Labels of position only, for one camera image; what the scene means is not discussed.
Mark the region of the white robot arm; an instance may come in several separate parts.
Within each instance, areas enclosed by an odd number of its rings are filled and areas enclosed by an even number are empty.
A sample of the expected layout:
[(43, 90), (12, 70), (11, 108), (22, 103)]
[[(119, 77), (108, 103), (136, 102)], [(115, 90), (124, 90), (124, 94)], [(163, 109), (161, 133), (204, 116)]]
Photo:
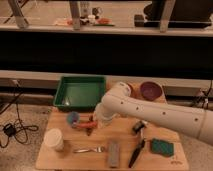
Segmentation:
[(94, 110), (99, 122), (108, 124), (115, 114), (146, 120), (213, 146), (213, 111), (156, 103), (132, 98), (131, 88), (117, 82), (102, 97)]

